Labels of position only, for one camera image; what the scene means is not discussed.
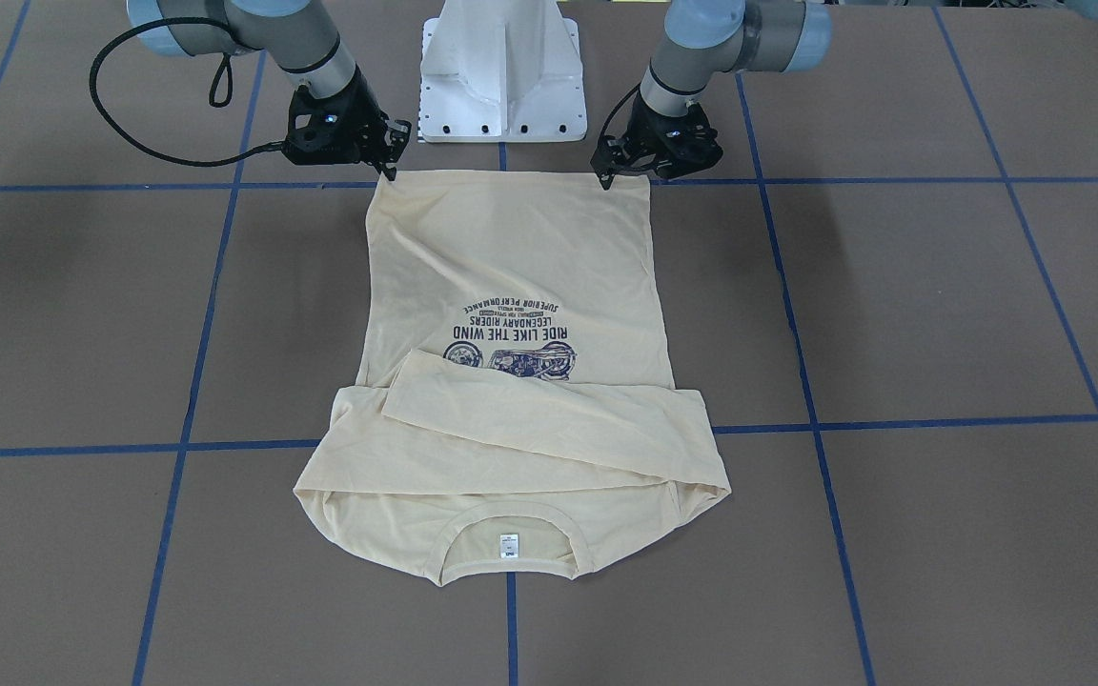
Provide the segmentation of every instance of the folded fabric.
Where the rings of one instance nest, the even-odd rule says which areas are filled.
[[[388,390],[339,392],[295,486],[327,539],[440,586],[595,572],[729,492],[696,392],[557,385],[422,351]]]
[[[295,486],[317,529],[439,586],[574,578],[727,496],[672,382],[649,218],[645,178],[380,179],[358,381]]]

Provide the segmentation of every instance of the graphic print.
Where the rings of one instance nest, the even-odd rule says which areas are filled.
[[[570,330],[558,320],[559,307],[545,300],[489,299],[462,307],[460,325],[451,327],[444,358],[455,364],[496,369],[518,378],[567,381],[574,369],[574,348],[567,342]],[[545,340],[545,346],[536,344]],[[533,344],[497,348],[485,344]],[[482,347],[492,349],[489,361]]]
[[[539,350],[494,350],[489,369],[505,371],[513,376],[533,376],[549,381],[567,381],[574,369],[574,348],[553,340]]]
[[[444,351],[444,359],[449,363],[464,364],[466,368],[481,366],[481,349],[467,340],[457,340]]]

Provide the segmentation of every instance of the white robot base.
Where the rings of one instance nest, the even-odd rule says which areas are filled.
[[[423,26],[418,138],[561,143],[587,135],[579,25],[553,0],[446,0]]]

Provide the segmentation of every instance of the table surface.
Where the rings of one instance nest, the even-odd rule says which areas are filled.
[[[438,3],[330,3],[393,116]],[[589,138],[402,169],[589,170],[662,4],[563,4]],[[91,108],[123,3],[0,1],[0,683],[1098,683],[1098,23],[833,10],[718,75],[726,155],[652,189],[679,386],[735,495],[578,582],[436,589],[291,486],[358,366],[357,166],[148,159]],[[192,157],[284,131],[257,56],[126,44],[104,101]]]

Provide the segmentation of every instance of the black cable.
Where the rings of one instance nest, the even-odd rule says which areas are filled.
[[[222,100],[214,100],[214,92],[219,92],[219,81],[223,75],[227,75],[227,95]],[[232,77],[232,56],[223,53],[223,61],[219,61],[219,69],[214,72],[214,79],[210,82],[210,105],[211,108],[226,108],[232,104],[232,90],[235,87],[235,79]]]
[[[249,148],[249,150],[245,150],[239,155],[225,157],[225,159],[222,160],[211,160],[211,161],[186,160],[183,159],[183,157],[173,157],[171,155],[165,155],[164,153],[153,150],[153,148],[148,148],[147,145],[138,143],[138,140],[136,140],[134,136],[126,134],[126,130],[121,128],[121,125],[119,125],[116,120],[113,120],[113,117],[110,116],[109,110],[104,109],[104,104],[100,103],[100,92],[97,87],[97,81],[99,81],[100,78],[100,67],[104,65],[104,58],[108,58],[110,53],[116,50],[116,48],[121,47],[121,45],[123,43],[126,43],[127,40],[134,38],[134,36],[136,35],[147,33],[147,31],[152,31],[154,30],[154,27],[161,27],[166,25],[212,25],[219,27],[219,30],[222,30],[223,32],[226,32],[227,35],[231,35],[232,40],[234,40],[235,43],[239,43],[239,41],[235,37],[235,34],[232,32],[232,27],[229,25],[226,25],[226,23],[217,21],[217,19],[210,19],[210,18],[157,19],[154,22],[147,22],[144,23],[144,25],[137,25],[135,27],[132,27],[132,30],[126,31],[125,33],[119,35],[117,38],[110,40],[109,44],[104,45],[103,50],[100,50],[100,54],[96,56],[96,60],[91,60],[91,71],[88,75],[88,91],[91,92],[91,103],[96,105],[97,112],[100,112],[100,116],[104,117],[105,122],[109,122],[109,126],[112,126],[112,130],[116,131],[117,135],[121,135],[122,138],[126,139],[126,143],[134,145],[134,147],[138,148],[141,151],[147,153],[149,156],[153,157],[158,157],[158,159],[165,160],[166,162],[187,166],[187,168],[221,168],[221,166],[238,162],[245,159],[245,157],[251,157],[254,155],[257,155],[257,153],[271,153],[271,151],[282,150],[283,142],[273,140],[270,143],[266,143],[264,145],[257,145],[256,148]],[[226,54],[223,55],[223,61],[219,66],[219,72],[214,75],[214,82],[211,83],[210,104],[216,105],[216,108],[217,105],[222,104],[214,104],[214,92],[219,89],[220,78],[222,78],[222,75],[225,72],[227,74],[227,99],[223,100],[222,103],[226,104],[229,103],[231,101],[232,76],[231,76],[231,65],[227,65],[227,60],[229,60],[229,56],[227,56]]]
[[[626,95],[618,101],[616,108],[613,108],[613,112],[609,112],[609,117],[604,121],[604,126],[601,126],[601,138],[603,138],[606,131],[609,131],[609,124],[613,123],[613,117],[617,116],[618,112],[621,112],[621,105],[626,104],[627,101],[632,98],[632,94],[638,92],[639,88],[641,88],[641,83],[638,83],[638,86],[632,87],[629,92],[626,92]]]

